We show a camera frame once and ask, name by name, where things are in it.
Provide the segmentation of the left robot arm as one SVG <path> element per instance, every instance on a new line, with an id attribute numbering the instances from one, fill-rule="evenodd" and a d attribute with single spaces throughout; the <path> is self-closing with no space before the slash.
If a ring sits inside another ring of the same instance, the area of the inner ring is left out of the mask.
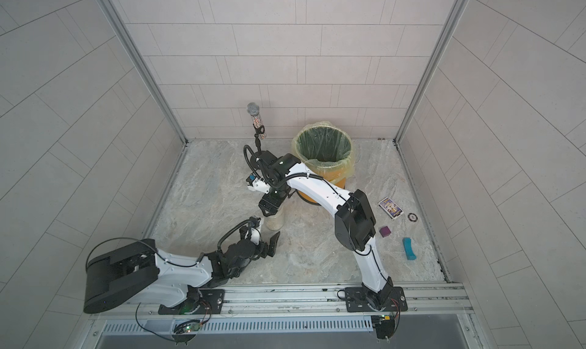
<path id="1" fill-rule="evenodd" d="M 160 315 L 219 314 L 222 288 L 256 260 L 274 257 L 280 234 L 262 240 L 261 219 L 251 217 L 220 238 L 215 251 L 199 257 L 166 253 L 151 238 L 85 262 L 83 311 L 98 314 L 125 303 L 157 304 Z"/>

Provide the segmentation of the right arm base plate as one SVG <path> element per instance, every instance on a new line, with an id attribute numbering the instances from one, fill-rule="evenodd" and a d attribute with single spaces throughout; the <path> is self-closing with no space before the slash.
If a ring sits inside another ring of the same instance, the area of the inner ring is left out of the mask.
<path id="1" fill-rule="evenodd" d="M 347 312 L 407 312 L 404 290 L 399 286 L 386 286 L 378 293 L 365 286 L 343 289 Z"/>

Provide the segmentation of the clear oatmeal jar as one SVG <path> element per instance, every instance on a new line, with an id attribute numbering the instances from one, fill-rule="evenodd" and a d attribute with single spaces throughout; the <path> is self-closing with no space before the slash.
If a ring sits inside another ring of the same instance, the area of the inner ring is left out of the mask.
<path id="1" fill-rule="evenodd" d="M 281 207 L 274 216 L 265 217 L 265 227 L 270 231 L 279 231 L 285 225 L 285 207 Z"/>

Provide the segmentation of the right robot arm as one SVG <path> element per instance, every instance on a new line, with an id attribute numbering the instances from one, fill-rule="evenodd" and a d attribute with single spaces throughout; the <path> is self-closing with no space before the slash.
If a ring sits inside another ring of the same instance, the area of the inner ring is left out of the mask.
<path id="1" fill-rule="evenodd" d="M 369 306 L 382 311 L 397 302 L 392 296 L 392 279 L 377 251 L 376 220 L 363 191 L 350 192 L 335 186 L 291 154 L 277 158 L 269 151 L 253 151 L 246 144 L 244 157 L 251 170 L 248 188 L 263 194 L 259 208 L 265 217 L 276 215 L 292 190 L 306 194 L 333 217 L 335 237 L 354 253 Z"/>

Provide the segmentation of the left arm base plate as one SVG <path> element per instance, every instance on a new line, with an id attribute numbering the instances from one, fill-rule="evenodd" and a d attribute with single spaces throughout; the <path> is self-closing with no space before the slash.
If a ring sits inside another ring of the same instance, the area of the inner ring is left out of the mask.
<path id="1" fill-rule="evenodd" d="M 185 301 L 174 307 L 160 305 L 159 315 L 217 315 L 224 304 L 224 289 L 192 289 Z"/>

